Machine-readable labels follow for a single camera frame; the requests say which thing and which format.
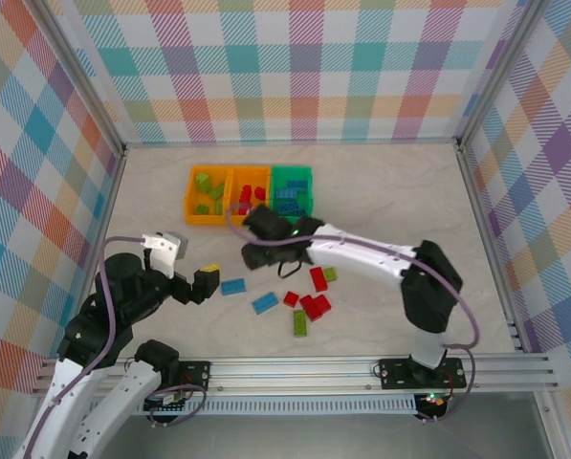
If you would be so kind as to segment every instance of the lime green block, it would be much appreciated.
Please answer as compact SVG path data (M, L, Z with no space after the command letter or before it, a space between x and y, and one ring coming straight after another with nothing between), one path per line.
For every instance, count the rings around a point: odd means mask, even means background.
M209 215L209 206L199 204L196 208L196 215Z
M336 269L334 267L323 268L323 277L328 282L334 282L336 280Z
M217 201L219 198L221 198L224 195L225 187L226 184L219 184L217 188L214 188L213 191L209 193L210 199L212 199L213 201Z
M200 172L196 175L196 186L201 193L209 194L210 193L210 176L206 172Z
M306 336L306 313L304 311L294 311L294 336Z

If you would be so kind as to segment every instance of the blue block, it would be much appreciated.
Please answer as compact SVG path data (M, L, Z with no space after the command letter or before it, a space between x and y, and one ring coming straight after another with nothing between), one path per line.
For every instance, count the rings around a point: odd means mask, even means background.
M308 182L305 180L288 180L287 187L306 190L308 189Z
M297 198L297 189L282 188L276 191L276 199L295 199Z
M273 292L258 298L252 303L256 314L262 314L278 304L278 298Z
M245 287L245 279L226 280L221 283L221 295L234 295L247 292Z
M286 213L299 210L300 207L297 205L296 201L292 201L290 203L279 204L276 206L276 209L278 210L278 213Z

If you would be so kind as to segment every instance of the beige table surface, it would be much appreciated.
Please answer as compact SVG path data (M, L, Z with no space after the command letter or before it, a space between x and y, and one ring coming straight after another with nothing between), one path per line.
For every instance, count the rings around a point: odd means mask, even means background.
M201 146L132 149L108 235L174 230L189 239L177 271L187 278L212 263L222 280L244 277L247 292L201 305L170 299L135 325L134 340L121 353L159 339L184 357L288 357L408 354L414 327L404 315L398 288L339 269L329 285L333 310L308 324L307 338L294 338L292 310L279 304L257 316L251 302L288 290L314 292L307 267L281 280L276 266L247 270L243 241L226 227L188 226L182 202L193 164L305 164L313 168L314 216L352 234L399 245L438 243L464 279L463 296L481 330L476 352L512 352L504 315L474 222L468 195L449 144L324 144ZM118 244L109 252L140 246ZM472 329L455 307L448 341L470 340Z

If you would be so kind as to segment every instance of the plastic bin compartment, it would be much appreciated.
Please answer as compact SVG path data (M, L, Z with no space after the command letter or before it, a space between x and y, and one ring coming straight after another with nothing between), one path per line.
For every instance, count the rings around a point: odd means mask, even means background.
M274 165L273 173L271 178L271 200L270 208L277 212L278 206L285 204L294 199L291 198L276 198L276 193L280 189L287 188L288 180L298 180L305 181L308 183L307 189L297 190L297 205L304 210L306 215L312 215L313 213L313 172L311 168L304 165ZM285 216L290 222L295 222L299 216Z
M223 196L214 201L207 194L201 193L196 186L196 175L200 172L205 172L210 177L211 189L217 188L220 184L225 184ZM231 187L231 166L227 165L206 165L197 164L191 168L189 173L189 180L187 182L187 193L184 200L184 212L186 215L186 222L189 225L226 225L226 219L223 212L226 211L228 196L230 195ZM215 214L215 203L221 201L223 212L221 215ZM204 204L209 207L208 215L197 215L196 208Z
M228 208L240 200L243 186L251 185L251 205L268 205L271 189L271 168L268 165L239 165L232 168L231 188L228 199ZM255 189L261 186L266 190L266 200L255 198ZM245 215L238 215L238 208L231 213L231 220L235 225L242 225Z

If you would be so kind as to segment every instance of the plaid wall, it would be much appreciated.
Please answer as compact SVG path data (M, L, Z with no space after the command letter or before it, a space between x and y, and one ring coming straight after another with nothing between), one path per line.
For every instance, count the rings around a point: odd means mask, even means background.
M571 0L551 4L470 146L518 312L553 357L571 427Z
M0 0L0 459L30 426L21 413L76 304L115 163L22 0Z
M450 138L506 25L500 14L518 8L516 0L50 3L122 136L145 143Z

